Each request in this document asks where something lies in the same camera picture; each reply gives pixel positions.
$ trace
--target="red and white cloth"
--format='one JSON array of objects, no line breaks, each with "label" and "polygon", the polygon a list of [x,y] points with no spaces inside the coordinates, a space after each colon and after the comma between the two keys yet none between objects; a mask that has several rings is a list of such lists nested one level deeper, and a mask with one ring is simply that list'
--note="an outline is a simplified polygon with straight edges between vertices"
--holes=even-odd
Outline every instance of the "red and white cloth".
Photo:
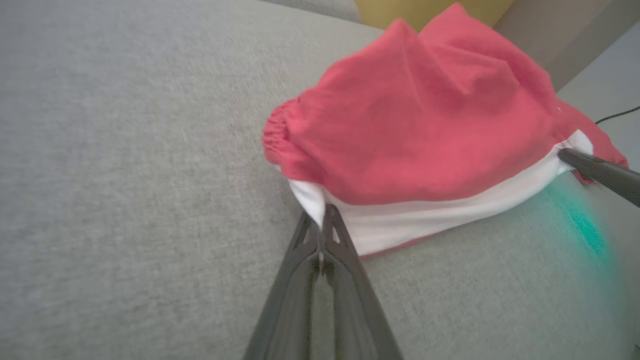
[{"label": "red and white cloth", "polygon": [[511,209],[572,168],[571,147],[627,166],[560,101],[548,74],[454,4],[416,34],[401,20],[271,114],[262,138],[301,205],[342,213],[373,254]]}]

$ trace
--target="white fabric trim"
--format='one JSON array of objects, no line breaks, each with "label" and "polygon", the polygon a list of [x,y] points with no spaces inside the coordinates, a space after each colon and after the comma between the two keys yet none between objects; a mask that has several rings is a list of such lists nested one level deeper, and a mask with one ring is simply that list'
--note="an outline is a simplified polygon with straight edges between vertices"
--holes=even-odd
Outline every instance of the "white fabric trim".
[{"label": "white fabric trim", "polygon": [[466,199],[350,205],[321,185],[296,180],[289,180],[289,184],[302,207],[320,226],[325,202],[336,205],[356,250],[360,255],[367,255],[514,208],[544,189],[559,174],[573,170],[557,157],[558,151],[565,147],[593,154],[593,144],[578,130],[531,167]]}]

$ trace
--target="gray textured surface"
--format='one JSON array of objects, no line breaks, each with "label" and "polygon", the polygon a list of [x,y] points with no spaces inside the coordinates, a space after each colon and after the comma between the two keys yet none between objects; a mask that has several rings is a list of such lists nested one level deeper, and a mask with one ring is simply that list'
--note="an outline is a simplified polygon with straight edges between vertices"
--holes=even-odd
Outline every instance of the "gray textured surface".
[{"label": "gray textured surface", "polygon": [[353,22],[360,22],[360,12],[354,0],[264,0],[274,4],[319,13]]},{"label": "gray textured surface", "polygon": [[[299,211],[265,118],[379,34],[260,1],[3,1],[0,358],[239,359]],[[367,260],[406,358],[628,359],[584,195],[564,176]]]}]

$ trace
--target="black cable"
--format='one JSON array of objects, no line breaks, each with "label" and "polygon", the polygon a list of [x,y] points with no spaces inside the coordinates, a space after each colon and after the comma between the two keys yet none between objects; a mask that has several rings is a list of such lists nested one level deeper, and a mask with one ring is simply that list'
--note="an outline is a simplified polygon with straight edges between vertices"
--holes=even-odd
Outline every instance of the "black cable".
[{"label": "black cable", "polygon": [[617,114],[614,114],[614,115],[610,115],[610,116],[608,116],[608,117],[606,117],[606,118],[602,118],[602,119],[600,119],[600,120],[596,121],[596,125],[598,125],[599,123],[601,123],[601,122],[603,122],[603,121],[605,121],[605,120],[611,119],[612,117],[616,117],[616,116],[620,116],[620,115],[624,115],[624,114],[632,113],[632,112],[634,112],[634,111],[636,111],[636,110],[638,110],[638,109],[640,109],[640,106],[638,106],[637,108],[633,108],[633,109],[631,109],[631,110],[627,110],[627,111],[623,111],[623,112],[621,112],[621,113],[617,113]]}]

